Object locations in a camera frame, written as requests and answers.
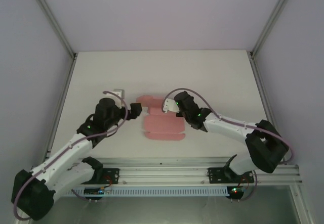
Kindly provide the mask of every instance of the white enclosure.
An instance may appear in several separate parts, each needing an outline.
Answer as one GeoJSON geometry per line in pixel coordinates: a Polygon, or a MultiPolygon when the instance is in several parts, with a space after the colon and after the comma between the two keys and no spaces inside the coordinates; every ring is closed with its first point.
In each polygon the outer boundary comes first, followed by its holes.
{"type": "MultiPolygon", "coordinates": [[[[102,91],[122,88],[129,104],[141,95],[163,97],[177,87],[187,87],[222,115],[250,122],[267,118],[292,144],[293,163],[299,167],[280,166],[274,174],[257,171],[261,188],[239,208],[227,205],[225,198],[216,202],[217,198],[200,196],[172,203],[154,199],[152,211],[160,213],[160,208],[171,206],[170,223],[324,223],[320,191],[324,183],[323,3],[0,0],[2,222],[14,221],[11,192],[16,173],[31,170],[65,145],[94,112],[104,97],[102,91]],[[179,219],[176,203],[183,203],[180,213],[192,218],[179,219]],[[213,208],[222,210],[213,215],[213,208]],[[257,218],[251,218],[251,212],[258,213],[257,218]]],[[[127,122],[89,153],[105,165],[124,168],[120,185],[132,178],[139,186],[148,186],[141,179],[155,179],[158,185],[166,177],[165,185],[183,186],[180,181],[168,182],[160,159],[167,159],[184,183],[192,178],[192,185],[210,185],[208,167],[223,166],[230,156],[247,152],[243,144],[188,125],[182,141],[149,140],[143,134],[146,114],[127,122]]],[[[138,200],[134,204],[139,213],[150,208],[146,200],[138,200]]],[[[116,202],[135,214],[131,200],[116,202]]],[[[101,216],[94,224],[105,223],[105,208],[103,204],[94,210],[65,198],[42,223],[88,223],[94,215],[101,216]],[[65,218],[68,214],[61,214],[62,210],[79,215],[65,218]]],[[[160,223],[166,221],[161,213],[136,213],[136,220],[117,215],[113,222],[143,223],[160,216],[160,223]]]]}

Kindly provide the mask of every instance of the glass panel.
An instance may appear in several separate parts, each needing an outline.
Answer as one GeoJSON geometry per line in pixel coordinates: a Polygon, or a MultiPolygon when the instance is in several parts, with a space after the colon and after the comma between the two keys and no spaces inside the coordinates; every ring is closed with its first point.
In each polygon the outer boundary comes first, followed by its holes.
{"type": "Polygon", "coordinates": [[[295,208],[286,187],[258,187],[244,202],[225,197],[105,198],[88,203],[61,198],[36,224],[295,224],[295,208]]]}

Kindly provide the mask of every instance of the black joint housing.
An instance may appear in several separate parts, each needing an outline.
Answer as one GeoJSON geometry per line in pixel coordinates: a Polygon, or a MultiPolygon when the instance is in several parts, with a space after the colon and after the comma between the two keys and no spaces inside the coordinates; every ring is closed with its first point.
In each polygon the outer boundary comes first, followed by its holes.
{"type": "Polygon", "coordinates": [[[194,102],[193,96],[189,95],[186,91],[175,95],[174,100],[179,107],[179,113],[176,114],[177,117],[184,117],[192,128],[207,132],[204,121],[211,113],[210,109],[200,108],[194,102]]]}
{"type": "MultiPolygon", "coordinates": [[[[131,104],[131,109],[128,111],[127,120],[136,119],[142,112],[142,106],[140,103],[131,104]]],[[[121,109],[117,107],[115,101],[110,98],[102,98],[96,106],[94,114],[90,115],[85,123],[83,123],[76,133],[81,133],[85,136],[96,135],[104,133],[112,128],[114,125],[125,117],[125,108],[121,109]]],[[[98,145],[107,135],[91,138],[92,147],[98,145]]]]}
{"type": "MultiPolygon", "coordinates": [[[[274,126],[267,120],[261,120],[256,126],[279,136],[274,126]]],[[[247,135],[246,144],[254,165],[267,173],[275,170],[289,149],[281,140],[258,130],[247,135]]]]}
{"type": "Polygon", "coordinates": [[[98,182],[103,174],[103,164],[93,157],[86,157],[82,160],[82,162],[90,165],[91,168],[95,171],[91,178],[91,181],[98,182]]]}
{"type": "MultiPolygon", "coordinates": [[[[32,177],[31,172],[21,170],[17,173],[12,191],[11,202],[14,203],[21,187],[32,177]]],[[[33,220],[40,220],[52,208],[54,204],[54,190],[49,190],[45,180],[33,179],[22,192],[18,207],[33,220]]]]}
{"type": "Polygon", "coordinates": [[[240,200],[244,195],[244,192],[240,188],[235,188],[233,186],[227,187],[227,193],[229,196],[226,196],[226,198],[230,200],[240,200]]]}

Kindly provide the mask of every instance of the pink cloth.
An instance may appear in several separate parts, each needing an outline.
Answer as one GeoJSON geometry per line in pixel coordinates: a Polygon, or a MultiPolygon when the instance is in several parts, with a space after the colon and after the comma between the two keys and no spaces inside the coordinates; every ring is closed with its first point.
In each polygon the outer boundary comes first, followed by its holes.
{"type": "Polygon", "coordinates": [[[145,136],[151,140],[160,140],[160,141],[180,141],[183,140],[186,134],[168,134],[168,133],[152,133],[145,132],[145,136]]]}
{"type": "Polygon", "coordinates": [[[148,107],[150,115],[144,117],[145,136],[152,140],[180,141],[185,138],[183,118],[176,113],[164,113],[161,110],[163,98],[143,95],[136,99],[143,107],[148,107]]]}
{"type": "Polygon", "coordinates": [[[183,118],[161,115],[147,115],[144,118],[144,129],[153,133],[179,134],[184,132],[183,118]]]}

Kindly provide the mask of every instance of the white bracket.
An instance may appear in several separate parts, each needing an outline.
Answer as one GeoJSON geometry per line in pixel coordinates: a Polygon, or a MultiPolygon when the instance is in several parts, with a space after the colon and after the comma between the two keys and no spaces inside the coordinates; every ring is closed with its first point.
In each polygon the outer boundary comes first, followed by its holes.
{"type": "MultiPolygon", "coordinates": [[[[112,93],[120,96],[122,99],[124,99],[124,90],[123,89],[114,89],[112,91],[112,93]]],[[[111,95],[111,94],[106,94],[106,97],[107,98],[110,98],[110,99],[113,99],[115,101],[115,104],[117,107],[121,108],[122,107],[122,103],[121,101],[114,95],[111,95]]]]}
{"type": "Polygon", "coordinates": [[[167,113],[168,111],[179,113],[179,107],[173,99],[166,99],[163,104],[163,111],[167,113]]]}

